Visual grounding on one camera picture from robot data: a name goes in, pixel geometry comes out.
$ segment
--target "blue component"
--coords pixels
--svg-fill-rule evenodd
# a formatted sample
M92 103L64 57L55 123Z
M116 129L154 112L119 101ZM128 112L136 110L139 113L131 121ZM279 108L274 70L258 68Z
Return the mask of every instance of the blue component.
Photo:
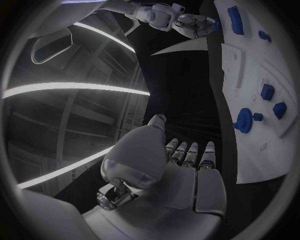
M254 113L253 120L261 122L264 119L264 116L261 113Z
M272 42L271 37L266 34L264 31L258 31L258 36L263 40L268 40L270 43Z
M271 101L273 95L274 95L275 89L269 84L264 84L261 90L261 97L263 100Z
M213 24L213 31L217 33L219 31L217 19L215 17L212 19L215 20L215 23Z
M243 22L237 6L227 9L228 15L231 19L232 30L235 34L244 35Z
M233 128L240 130L241 133L246 134L252 128L253 117L250 109L242 108L237 116L236 122L232 125Z
M278 119L281 119L286 111L287 111L287 105L284 102L277 103L273 107L273 112Z

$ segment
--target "white plastic surface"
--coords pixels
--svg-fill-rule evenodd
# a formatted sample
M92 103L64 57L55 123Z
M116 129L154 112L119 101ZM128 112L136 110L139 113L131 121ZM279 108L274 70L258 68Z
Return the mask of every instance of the white plastic surface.
M236 47L222 43L222 69L233 86L239 88L243 77L244 55Z
M276 40L272 42L259 38L258 31L264 29L246 9L234 0L215 0L224 36L225 45L244 53L242 76L239 88L225 74L223 94L229 107L232 122L242 108L263 114L263 121L253 121L249 133L235 131L237 145L237 184L255 183L285 175L294 159L299 119L297 118L294 81L279 50ZM237 6L241 15L244 35L232 30L228 8ZM262 79L275 88L271 102L261 97ZM273 113L275 102L285 102L287 112L278 120Z

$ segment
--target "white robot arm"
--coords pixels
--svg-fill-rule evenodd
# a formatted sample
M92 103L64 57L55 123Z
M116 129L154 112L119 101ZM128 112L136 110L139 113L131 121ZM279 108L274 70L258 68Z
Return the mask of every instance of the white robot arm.
M190 38L203 37L217 29L217 22L209 17L185 13L185 7L173 3L172 7L163 4L143 6L136 2L109 0L103 7L126 17L149 23L152 28L168 32L175 29L180 34Z

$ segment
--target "blue knob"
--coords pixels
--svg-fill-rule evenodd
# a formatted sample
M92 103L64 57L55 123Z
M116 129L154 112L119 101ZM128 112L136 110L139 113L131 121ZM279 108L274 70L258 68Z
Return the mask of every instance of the blue knob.
M272 42L271 37L268 34L266 34L264 31L259 30L258 36L263 40L268 40L269 42Z
M237 116L237 120L232 127L235 129L240 130L241 133L246 134L248 133L253 124L253 117L250 109L242 108Z
M260 93L260 96L263 100L271 101L273 95L274 95L275 89L273 86L269 84L264 84Z
M286 111L287 111L287 105L284 102L277 103L273 107L273 112L278 119L281 119Z
M264 119L264 116L261 113L254 113L253 120L261 122Z

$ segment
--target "blue gear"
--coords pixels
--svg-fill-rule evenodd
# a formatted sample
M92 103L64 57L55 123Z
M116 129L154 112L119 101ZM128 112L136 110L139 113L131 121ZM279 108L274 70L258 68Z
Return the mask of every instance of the blue gear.
M237 116L236 123L232 125L233 128L240 130L241 133L248 133L253 124L253 117L250 109L242 108Z

